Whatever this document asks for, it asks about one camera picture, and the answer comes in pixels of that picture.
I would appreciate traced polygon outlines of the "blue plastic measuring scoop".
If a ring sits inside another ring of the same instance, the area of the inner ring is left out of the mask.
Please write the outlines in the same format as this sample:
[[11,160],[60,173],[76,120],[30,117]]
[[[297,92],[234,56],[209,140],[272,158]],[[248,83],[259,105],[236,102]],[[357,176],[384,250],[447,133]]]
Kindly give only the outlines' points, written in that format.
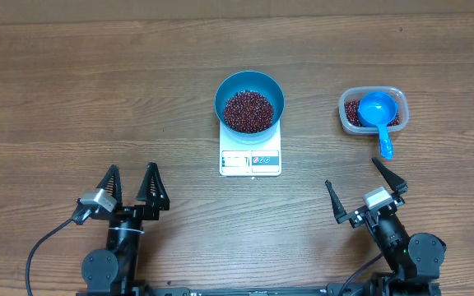
[[394,156],[388,124],[395,119],[396,115],[397,103],[388,93],[370,92],[360,101],[358,118],[364,126],[377,128],[380,154],[386,160],[392,160]]

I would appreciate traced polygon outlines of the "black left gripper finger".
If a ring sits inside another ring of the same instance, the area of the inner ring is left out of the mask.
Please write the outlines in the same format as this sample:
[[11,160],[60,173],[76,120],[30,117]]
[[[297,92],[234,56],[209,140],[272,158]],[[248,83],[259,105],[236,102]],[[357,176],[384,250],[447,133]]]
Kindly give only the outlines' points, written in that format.
[[105,176],[96,186],[97,189],[104,189],[110,196],[116,200],[117,205],[123,204],[122,199],[122,183],[119,174],[119,167],[112,164]]
[[147,165],[136,199],[152,210],[169,210],[170,199],[162,183],[157,163]]

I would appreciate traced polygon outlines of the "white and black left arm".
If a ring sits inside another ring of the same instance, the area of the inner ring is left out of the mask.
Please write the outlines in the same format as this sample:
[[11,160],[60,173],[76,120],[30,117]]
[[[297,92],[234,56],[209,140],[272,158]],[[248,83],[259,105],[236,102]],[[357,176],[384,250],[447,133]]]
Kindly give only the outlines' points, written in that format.
[[88,219],[109,223],[105,247],[88,253],[81,264],[84,295],[154,294],[146,280],[137,278],[137,262],[143,223],[158,220],[170,208],[157,164],[147,165],[136,199],[136,205],[123,204],[119,167],[113,164],[96,189],[77,200],[76,224]]

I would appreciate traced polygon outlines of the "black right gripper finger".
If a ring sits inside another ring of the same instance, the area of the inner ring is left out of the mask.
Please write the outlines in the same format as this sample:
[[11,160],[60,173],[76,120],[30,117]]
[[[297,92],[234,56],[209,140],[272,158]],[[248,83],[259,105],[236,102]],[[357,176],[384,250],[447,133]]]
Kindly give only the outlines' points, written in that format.
[[339,197],[335,193],[332,187],[332,183],[329,180],[327,180],[325,182],[325,185],[327,187],[328,194],[330,196],[334,219],[336,220],[338,224],[342,224],[346,220],[346,216],[347,216],[346,210],[344,209]]
[[393,171],[388,169],[379,159],[376,157],[373,157],[372,162],[376,169],[380,172],[384,180],[387,182],[389,185],[390,189],[393,191],[393,193],[396,193],[398,195],[401,195],[403,193],[406,193],[408,191],[408,184],[407,181],[404,178],[401,178],[397,174],[395,174]]

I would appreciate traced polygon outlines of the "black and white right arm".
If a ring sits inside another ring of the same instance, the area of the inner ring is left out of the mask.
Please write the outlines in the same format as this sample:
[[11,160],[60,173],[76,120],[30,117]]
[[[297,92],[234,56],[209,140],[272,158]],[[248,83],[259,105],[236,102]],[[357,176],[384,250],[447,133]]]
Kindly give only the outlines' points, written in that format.
[[[444,262],[446,243],[429,233],[409,235],[397,217],[397,209],[405,204],[402,195],[408,185],[378,160],[372,162],[390,189],[379,187],[363,196],[365,204],[348,213],[326,181],[334,219],[338,224],[349,222],[352,228],[365,226],[380,250],[380,254],[355,271],[344,283],[330,283],[326,295],[440,295],[436,280]],[[374,273],[366,283],[354,281],[368,267],[383,258],[389,273]]]

